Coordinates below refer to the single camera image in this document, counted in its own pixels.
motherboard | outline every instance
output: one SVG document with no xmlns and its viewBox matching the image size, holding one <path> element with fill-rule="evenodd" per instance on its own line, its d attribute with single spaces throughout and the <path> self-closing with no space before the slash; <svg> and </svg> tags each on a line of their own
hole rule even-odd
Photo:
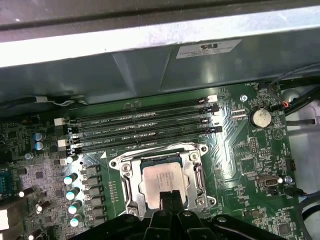
<svg viewBox="0 0 320 240">
<path fill-rule="evenodd" d="M 152 181 L 158 191 L 162 181 L 170 182 L 165 190 L 179 189 L 185 207 L 204 218 L 226 214 L 302 240 L 298 197 L 290 194 L 296 167 L 283 110 L 263 84 L 250 82 L 2 121 L 2 238 L 67 240 L 123 213 L 143 218 L 159 202 Z M 194 199 L 186 190 L 191 175 L 183 151 L 177 157 L 175 146 L 199 151 L 190 155 L 202 189 Z M 121 156 L 137 153 L 146 154 L 138 171 L 132 161 L 117 166 Z M 141 181 L 128 183 L 134 173 Z M 135 204 L 137 195 L 142 205 Z"/>
</svg>

white label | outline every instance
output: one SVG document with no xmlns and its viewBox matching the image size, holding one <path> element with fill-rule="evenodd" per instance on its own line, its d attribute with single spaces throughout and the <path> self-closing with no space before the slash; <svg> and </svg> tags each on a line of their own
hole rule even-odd
<svg viewBox="0 0 320 240">
<path fill-rule="evenodd" d="M 192 58 L 203 55 L 229 53 L 242 40 L 215 41 L 201 44 L 181 46 L 176 56 L 177 59 Z"/>
</svg>

silver metal panel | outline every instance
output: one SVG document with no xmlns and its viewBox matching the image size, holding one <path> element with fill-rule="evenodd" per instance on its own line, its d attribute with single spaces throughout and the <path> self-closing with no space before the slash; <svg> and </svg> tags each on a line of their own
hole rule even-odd
<svg viewBox="0 0 320 240">
<path fill-rule="evenodd" d="M 320 190 L 320 102 L 313 101 L 298 112 L 289 115 L 287 120 L 316 119 L 317 125 L 289 126 L 288 134 L 292 157 L 296 165 L 296 182 L 298 188 L 306 193 Z M 310 216 L 306 221 L 312 239 L 320 239 L 320 212 Z"/>
</svg>

green circuit board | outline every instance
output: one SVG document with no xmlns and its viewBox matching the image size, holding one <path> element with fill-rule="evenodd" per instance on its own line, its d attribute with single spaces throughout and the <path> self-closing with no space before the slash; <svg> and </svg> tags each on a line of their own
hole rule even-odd
<svg viewBox="0 0 320 240">
<path fill-rule="evenodd" d="M 222 132 L 206 133 L 204 128 L 209 125 L 199 123 L 199 109 L 192 101 L 207 96 L 216 96 L 219 111 L 202 112 L 201 117 L 212 119 L 210 125 L 221 126 Z M 24 136 L 5 138 L 7 146 L 12 146 L 14 160 L 9 167 L 28 170 L 27 175 L 20 177 L 21 188 L 37 186 L 33 195 L 37 199 L 29 200 L 30 215 L 24 219 L 25 236 L 36 226 L 53 226 L 55 238 L 64 240 L 115 218 L 125 207 L 119 172 L 108 167 L 111 159 L 132 150 L 195 142 L 208 146 L 208 153 L 201 160 L 207 194 L 217 199 L 217 204 L 210 209 L 211 216 L 231 215 L 288 240 L 302 240 L 295 216 L 298 198 L 284 193 L 285 188 L 295 185 L 284 112 L 271 111 L 271 124 L 263 128 L 250 122 L 250 114 L 255 109 L 277 105 L 279 102 L 271 98 L 265 88 L 251 82 L 41 113 L 36 116 L 39 122 L 29 125 L 3 123 L 5 136 L 11 132 Z M 146 117 L 130 123 L 139 128 L 134 133 L 127 128 L 132 116 Z M 77 131 L 58 133 L 54 126 L 54 119 L 58 118 L 70 120 L 70 126 L 64 126 L 65 131 L 72 129 L 74 122 L 79 123 L 75 125 Z M 110 119 L 120 123 L 110 125 Z M 40 131 L 46 133 L 46 148 L 35 151 L 32 136 Z M 62 151 L 57 142 L 71 135 L 82 139 L 77 153 L 81 157 L 66 164 L 61 160 Z M 26 161 L 24 156 L 29 152 L 34 157 Z M 36 174 L 39 172 L 43 175 L 41 182 Z M 64 197 L 70 187 L 63 184 L 63 178 L 71 173 L 78 175 L 72 187 L 81 189 L 76 199 L 83 202 L 83 220 L 77 227 L 69 226 L 72 216 L 66 209 L 71 201 Z M 291 176 L 293 182 L 266 188 L 257 181 L 257 177 L 265 175 Z M 87 182 L 97 176 L 101 188 L 92 188 Z M 93 203 L 96 194 L 103 196 L 102 206 Z M 34 205 L 39 198 L 51 201 L 49 212 L 36 214 Z"/>
</svg>

